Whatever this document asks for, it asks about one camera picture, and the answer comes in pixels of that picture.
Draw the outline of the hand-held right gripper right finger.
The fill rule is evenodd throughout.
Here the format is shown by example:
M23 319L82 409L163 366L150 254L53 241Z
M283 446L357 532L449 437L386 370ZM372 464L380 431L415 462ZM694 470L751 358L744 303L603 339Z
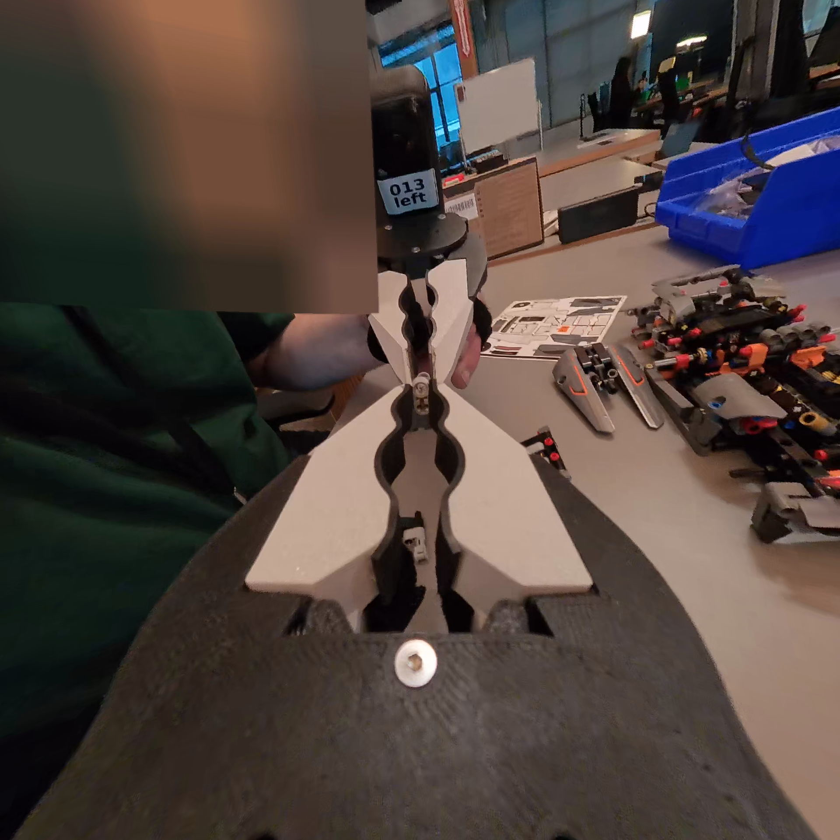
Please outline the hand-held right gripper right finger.
M593 579L528 450L449 385L434 388L434 463L446 481L435 540L447 630L500 602L589 592Z

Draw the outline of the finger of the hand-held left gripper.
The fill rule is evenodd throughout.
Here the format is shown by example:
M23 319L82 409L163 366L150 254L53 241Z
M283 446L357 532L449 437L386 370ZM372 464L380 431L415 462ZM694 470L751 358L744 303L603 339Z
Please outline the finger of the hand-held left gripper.
M378 274L377 285L378 309L369 316L370 327L397 380L411 385L417 376L418 348L406 312L408 305L401 297L413 291L412 284L405 275L385 270Z
M436 383L450 385L448 378L474 318L466 261L446 260L432 269L427 275L427 288L434 293L434 305L427 317L426 367Z

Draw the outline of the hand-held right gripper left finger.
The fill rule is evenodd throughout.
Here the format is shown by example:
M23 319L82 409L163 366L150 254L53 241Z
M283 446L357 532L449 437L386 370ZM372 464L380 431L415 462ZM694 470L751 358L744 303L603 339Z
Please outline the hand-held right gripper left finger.
M311 451L245 577L251 591L336 602L373 632L407 629L425 589L393 484L413 409L399 385Z

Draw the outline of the black lego assembly red pins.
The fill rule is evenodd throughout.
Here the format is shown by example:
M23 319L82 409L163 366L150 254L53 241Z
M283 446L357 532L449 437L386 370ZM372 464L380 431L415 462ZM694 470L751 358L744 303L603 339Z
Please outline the black lego assembly red pins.
M571 481L571 473L565 464L557 445L557 440L552 429L543 425L536 433L520 441L520 446L526 451L530 463L536 467L539 463L552 468L558 475L567 481Z

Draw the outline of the person's left forearm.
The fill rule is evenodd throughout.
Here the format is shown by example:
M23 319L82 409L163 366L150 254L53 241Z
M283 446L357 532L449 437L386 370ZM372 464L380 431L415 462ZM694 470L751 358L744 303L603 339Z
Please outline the person's left forearm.
M256 387L317 391L365 375L381 363L368 346L369 320L361 314L297 314L246 370Z

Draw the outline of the lego sticker sheet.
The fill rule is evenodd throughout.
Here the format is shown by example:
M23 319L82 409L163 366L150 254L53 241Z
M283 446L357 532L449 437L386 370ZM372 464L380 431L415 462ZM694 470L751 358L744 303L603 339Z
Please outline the lego sticker sheet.
M514 301L493 317L482 354L551 360L570 349L603 343L625 302L625 296Z

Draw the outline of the grey lego panels orange stripes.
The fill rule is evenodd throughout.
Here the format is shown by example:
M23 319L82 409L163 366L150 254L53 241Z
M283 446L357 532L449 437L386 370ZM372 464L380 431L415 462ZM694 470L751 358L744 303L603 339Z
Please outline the grey lego panels orange stripes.
M634 354L623 346L593 343L564 351L553 367L554 383L596 433L613 435L615 426L605 396L626 394L649 428L659 429L665 416Z

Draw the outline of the large lego vehicle model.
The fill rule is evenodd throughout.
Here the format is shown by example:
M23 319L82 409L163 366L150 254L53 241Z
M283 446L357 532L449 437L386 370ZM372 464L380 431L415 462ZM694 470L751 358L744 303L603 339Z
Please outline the large lego vehicle model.
M627 310L654 394L698 455L741 450L763 543L838 540L838 328L740 266L654 283Z

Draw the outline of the whiteboard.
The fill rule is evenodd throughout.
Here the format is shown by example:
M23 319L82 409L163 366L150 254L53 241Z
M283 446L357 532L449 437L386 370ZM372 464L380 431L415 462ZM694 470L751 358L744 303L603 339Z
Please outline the whiteboard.
M534 58L499 67L455 85L460 142L465 154L538 133L543 137Z

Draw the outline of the cardboard box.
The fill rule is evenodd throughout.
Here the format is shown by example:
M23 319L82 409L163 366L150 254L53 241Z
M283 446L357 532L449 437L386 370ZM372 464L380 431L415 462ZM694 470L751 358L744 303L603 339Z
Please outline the cardboard box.
M480 236L489 261L543 245L543 200L536 156L444 184L444 208Z

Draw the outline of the person's green shirt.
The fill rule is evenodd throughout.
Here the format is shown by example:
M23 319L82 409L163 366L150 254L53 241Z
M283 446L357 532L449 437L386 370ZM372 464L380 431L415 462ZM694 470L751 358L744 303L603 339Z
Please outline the person's green shirt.
M170 584L288 466L246 365L292 320L2 303L2 838Z

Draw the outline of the clear plastic bags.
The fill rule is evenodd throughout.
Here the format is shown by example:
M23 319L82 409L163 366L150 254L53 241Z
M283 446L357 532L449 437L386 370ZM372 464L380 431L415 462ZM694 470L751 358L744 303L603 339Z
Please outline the clear plastic bags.
M800 143L773 156L762 156L753 148L749 135L740 142L742 157L752 167L721 182L704 193L696 202L697 211L709 214L745 219L752 213L770 174L783 165L801 161L839 149L838 133Z

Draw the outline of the blue plastic bin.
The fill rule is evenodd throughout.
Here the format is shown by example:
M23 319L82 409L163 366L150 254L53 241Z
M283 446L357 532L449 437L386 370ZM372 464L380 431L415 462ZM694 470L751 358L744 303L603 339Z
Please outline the blue plastic bin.
M762 156L838 133L833 108L749 135ZM773 171L745 219L697 211L696 202L721 182L752 167L740 142L730 140L668 163L655 220L671 239L727 264L758 268L837 249L839 151L783 165Z

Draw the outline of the red wall sign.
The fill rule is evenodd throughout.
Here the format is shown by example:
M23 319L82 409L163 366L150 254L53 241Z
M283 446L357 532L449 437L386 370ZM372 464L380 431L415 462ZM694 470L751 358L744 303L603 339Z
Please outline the red wall sign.
M455 30L455 42L462 76L476 76L478 75L478 64L469 2L448 1L448 9Z

